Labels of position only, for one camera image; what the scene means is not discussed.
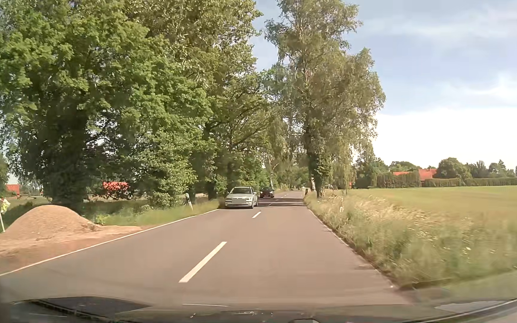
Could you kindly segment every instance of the asphalt road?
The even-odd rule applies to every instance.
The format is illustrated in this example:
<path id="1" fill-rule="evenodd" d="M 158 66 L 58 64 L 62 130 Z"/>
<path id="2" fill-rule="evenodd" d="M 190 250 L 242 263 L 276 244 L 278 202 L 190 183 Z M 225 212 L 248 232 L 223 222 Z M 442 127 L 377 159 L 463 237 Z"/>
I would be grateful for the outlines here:
<path id="1" fill-rule="evenodd" d="M 216 210 L 0 276 L 3 301 L 104 296 L 163 306 L 407 304 L 302 203 Z"/>

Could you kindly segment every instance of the car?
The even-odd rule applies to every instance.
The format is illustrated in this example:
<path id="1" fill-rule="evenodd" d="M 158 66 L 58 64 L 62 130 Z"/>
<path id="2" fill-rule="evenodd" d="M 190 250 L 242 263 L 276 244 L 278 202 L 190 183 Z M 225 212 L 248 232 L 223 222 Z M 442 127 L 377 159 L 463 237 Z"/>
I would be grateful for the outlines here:
<path id="1" fill-rule="evenodd" d="M 255 190 L 250 186 L 237 186 L 226 195 L 225 207 L 247 206 L 250 209 L 259 206 L 259 199 Z"/>
<path id="2" fill-rule="evenodd" d="M 260 190 L 260 197 L 261 198 L 263 198 L 263 197 L 275 198 L 275 189 L 270 186 L 262 187 Z"/>

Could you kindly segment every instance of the sand pile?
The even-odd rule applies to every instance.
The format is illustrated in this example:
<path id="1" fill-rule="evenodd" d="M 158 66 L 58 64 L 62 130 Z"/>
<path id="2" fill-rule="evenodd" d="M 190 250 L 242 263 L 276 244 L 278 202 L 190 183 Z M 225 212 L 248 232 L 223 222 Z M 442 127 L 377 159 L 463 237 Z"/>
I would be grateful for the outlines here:
<path id="1" fill-rule="evenodd" d="M 0 239 L 49 239 L 57 235 L 99 230 L 75 211 L 58 205 L 41 205 L 20 216 Z"/>

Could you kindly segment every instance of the car hood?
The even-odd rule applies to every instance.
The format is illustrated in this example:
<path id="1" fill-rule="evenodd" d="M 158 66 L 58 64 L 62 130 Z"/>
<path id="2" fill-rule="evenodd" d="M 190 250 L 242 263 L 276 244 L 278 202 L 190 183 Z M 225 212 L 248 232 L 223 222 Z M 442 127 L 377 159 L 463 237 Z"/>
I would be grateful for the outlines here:
<path id="1" fill-rule="evenodd" d="M 226 195 L 228 198 L 248 198 L 253 197 L 253 194 L 229 194 Z"/>
<path id="2" fill-rule="evenodd" d="M 260 306 L 261 308 L 222 306 L 224 307 L 208 305 L 158 307 L 116 298 L 63 297 L 13 302 L 8 309 L 11 322 L 33 322 L 42 317 L 50 321 L 54 321 L 54 318 L 63 318 L 60 320 L 64 321 L 69 317 L 72 318 L 69 321 L 81 323 L 89 322 L 90 319 L 137 323 L 394 323 L 431 319 L 441 322 L 455 319 L 456 315 L 465 313 L 462 310 L 443 309 L 441 306 L 420 305 L 359 305 L 292 309 L 270 309 L 270 306 Z M 486 315 L 480 310 L 475 312 L 478 312 L 478 317 Z"/>

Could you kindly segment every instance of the windshield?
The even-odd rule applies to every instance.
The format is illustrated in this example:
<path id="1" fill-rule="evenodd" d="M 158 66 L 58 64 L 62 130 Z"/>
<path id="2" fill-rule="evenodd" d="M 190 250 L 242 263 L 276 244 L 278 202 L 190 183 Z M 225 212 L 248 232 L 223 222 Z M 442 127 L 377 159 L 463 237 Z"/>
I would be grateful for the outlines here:
<path id="1" fill-rule="evenodd" d="M 253 194 L 253 191 L 248 187 L 235 187 L 230 191 L 231 194 Z"/>
<path id="2" fill-rule="evenodd" d="M 0 0 L 1 302 L 516 298 L 517 0 Z"/>

